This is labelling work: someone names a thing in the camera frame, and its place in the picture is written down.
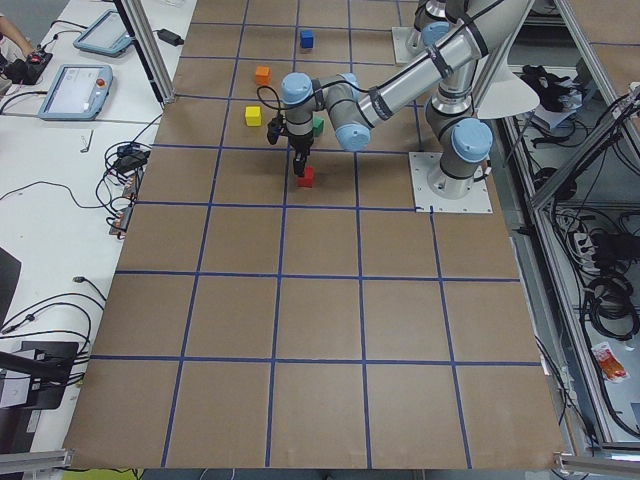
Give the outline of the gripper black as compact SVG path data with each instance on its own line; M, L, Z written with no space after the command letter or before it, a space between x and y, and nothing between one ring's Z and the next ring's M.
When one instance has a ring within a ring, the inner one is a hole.
M314 143L313 121L298 124L286 120L285 127L289 145L296 153L293 159L294 174L304 176L307 159Z

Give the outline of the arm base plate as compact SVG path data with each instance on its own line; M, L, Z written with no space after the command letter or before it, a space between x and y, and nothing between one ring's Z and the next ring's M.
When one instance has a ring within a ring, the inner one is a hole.
M392 40L397 65L411 63L427 47L435 47L450 35L452 25L445 21L426 25L420 32L414 27L393 27Z
M421 213L492 214L483 170L463 180L448 177L440 165L440 152L410 152L414 209Z

